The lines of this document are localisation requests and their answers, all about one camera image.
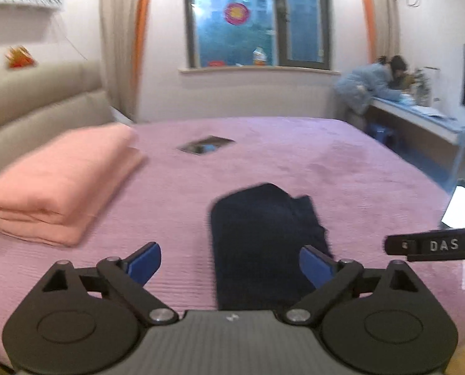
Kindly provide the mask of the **navy striped hooded jacket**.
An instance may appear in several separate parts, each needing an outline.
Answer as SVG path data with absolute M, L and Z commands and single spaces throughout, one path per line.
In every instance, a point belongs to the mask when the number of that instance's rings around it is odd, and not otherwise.
M 331 255 L 308 196 L 266 183 L 220 198 L 210 210 L 217 307 L 282 311 L 314 289 L 299 267 L 304 246 Z

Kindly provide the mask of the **orange plush toy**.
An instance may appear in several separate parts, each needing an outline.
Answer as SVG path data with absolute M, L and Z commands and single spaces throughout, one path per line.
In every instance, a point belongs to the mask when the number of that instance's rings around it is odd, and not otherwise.
M 23 46 L 10 47 L 5 57 L 8 69 L 19 69 L 36 65 L 34 57 Z

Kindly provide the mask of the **window with dark frame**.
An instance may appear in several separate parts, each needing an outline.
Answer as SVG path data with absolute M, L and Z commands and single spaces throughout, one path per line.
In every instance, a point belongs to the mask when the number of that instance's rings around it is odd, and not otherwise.
M 330 0 L 185 0 L 187 59 L 223 67 L 253 65 L 263 48 L 265 66 L 331 68 Z

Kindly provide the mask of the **white wall shelf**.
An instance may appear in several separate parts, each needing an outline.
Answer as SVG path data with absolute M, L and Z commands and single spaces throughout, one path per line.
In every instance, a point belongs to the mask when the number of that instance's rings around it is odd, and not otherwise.
M 0 0 L 0 43 L 41 37 L 65 0 Z

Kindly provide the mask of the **folded pink blanket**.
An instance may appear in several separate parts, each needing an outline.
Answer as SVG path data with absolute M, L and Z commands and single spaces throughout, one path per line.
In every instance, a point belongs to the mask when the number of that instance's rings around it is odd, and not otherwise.
M 145 161 L 135 130 L 106 124 L 68 130 L 0 173 L 0 233 L 77 246 Z

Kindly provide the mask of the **beige orange left curtain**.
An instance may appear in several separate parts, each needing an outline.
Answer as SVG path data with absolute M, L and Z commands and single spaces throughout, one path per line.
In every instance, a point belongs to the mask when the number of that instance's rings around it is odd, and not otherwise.
M 99 0 L 105 85 L 113 107 L 134 121 L 150 0 Z

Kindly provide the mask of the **dark tablet on bed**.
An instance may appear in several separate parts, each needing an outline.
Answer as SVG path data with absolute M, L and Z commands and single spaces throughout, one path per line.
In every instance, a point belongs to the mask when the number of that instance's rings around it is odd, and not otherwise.
M 232 139 L 219 136 L 208 136 L 200 140 L 187 142 L 186 144 L 178 147 L 178 150 L 194 155 L 205 155 L 216 152 L 222 147 L 226 147 L 234 143 L 235 141 Z

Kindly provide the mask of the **red box on windowsill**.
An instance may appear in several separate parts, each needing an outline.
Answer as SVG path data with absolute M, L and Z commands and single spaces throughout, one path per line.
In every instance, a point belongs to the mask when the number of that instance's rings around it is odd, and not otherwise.
M 214 60 L 208 62 L 208 67 L 223 67 L 225 66 L 225 62 L 222 60 Z

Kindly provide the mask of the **plastic bottle on windowsill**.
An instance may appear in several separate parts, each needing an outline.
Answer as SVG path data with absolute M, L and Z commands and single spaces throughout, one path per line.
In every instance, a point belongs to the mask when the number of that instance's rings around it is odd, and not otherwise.
M 267 63 L 267 56 L 262 47 L 257 47 L 253 51 L 253 65 L 254 66 L 265 66 Z

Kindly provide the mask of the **pink quilted bedspread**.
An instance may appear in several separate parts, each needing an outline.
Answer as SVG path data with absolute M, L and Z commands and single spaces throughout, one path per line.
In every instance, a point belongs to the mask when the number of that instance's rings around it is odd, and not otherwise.
M 389 262 L 389 234 L 436 229 L 449 196 L 416 167 L 350 124 L 327 118 L 211 118 L 139 124 L 148 161 L 125 182 L 79 246 L 63 248 L 0 234 L 1 334 L 29 290 L 58 260 L 91 267 L 160 244 L 149 291 L 178 312 L 216 306 L 209 211 L 235 191 L 263 183 L 309 196 L 336 258 L 367 268 Z M 216 152 L 178 150 L 208 136 L 232 139 Z

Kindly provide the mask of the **blue plastic stool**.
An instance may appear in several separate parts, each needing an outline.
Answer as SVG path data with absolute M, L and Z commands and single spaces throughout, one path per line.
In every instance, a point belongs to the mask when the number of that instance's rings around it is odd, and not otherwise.
M 365 133 L 390 150 L 397 150 L 398 137 L 393 129 L 381 124 L 369 123 L 366 126 Z

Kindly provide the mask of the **beige orange curtain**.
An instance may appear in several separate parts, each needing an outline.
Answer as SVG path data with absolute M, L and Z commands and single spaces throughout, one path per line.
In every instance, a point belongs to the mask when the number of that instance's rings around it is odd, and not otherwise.
M 362 0 L 368 37 L 369 61 L 400 52 L 398 0 Z
M 150 0 L 99 0 L 105 85 L 113 107 L 134 121 Z

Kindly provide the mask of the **beige padded headboard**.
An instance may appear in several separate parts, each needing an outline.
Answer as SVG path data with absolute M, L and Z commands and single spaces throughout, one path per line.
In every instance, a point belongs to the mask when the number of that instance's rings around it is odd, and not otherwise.
M 66 130 L 114 121 L 98 62 L 0 72 L 0 172 Z

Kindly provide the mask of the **open laptop at bedside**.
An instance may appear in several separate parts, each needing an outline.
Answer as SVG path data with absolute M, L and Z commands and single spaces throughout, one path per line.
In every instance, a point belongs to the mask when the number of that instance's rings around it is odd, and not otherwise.
M 441 218 L 441 226 L 465 228 L 465 181 L 457 182 Z

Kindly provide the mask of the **beige orange right curtain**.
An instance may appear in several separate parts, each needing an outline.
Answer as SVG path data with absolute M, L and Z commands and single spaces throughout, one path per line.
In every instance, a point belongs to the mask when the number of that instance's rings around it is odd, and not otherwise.
M 369 61 L 400 52 L 398 0 L 362 0 L 368 37 Z

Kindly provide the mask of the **white wall desk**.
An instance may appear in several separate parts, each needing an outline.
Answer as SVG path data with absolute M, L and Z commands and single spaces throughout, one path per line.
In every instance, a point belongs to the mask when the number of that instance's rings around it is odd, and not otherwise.
M 456 147 L 457 151 L 448 173 L 446 187 L 451 189 L 455 185 L 465 154 L 465 126 L 456 119 L 436 118 L 425 113 L 426 110 L 432 110 L 432 107 L 407 106 L 377 97 L 373 99 L 370 106 L 400 118 L 402 121 L 409 122 Z

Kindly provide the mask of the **person in blue robe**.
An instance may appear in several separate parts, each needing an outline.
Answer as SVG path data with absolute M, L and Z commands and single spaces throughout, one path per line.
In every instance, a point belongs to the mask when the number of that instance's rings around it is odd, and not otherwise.
M 381 56 L 375 63 L 352 70 L 343 75 L 335 84 L 335 92 L 343 104 L 343 119 L 364 130 L 365 113 L 374 98 L 400 103 L 407 96 L 402 93 L 400 84 L 408 70 L 408 65 L 400 55 L 391 59 Z

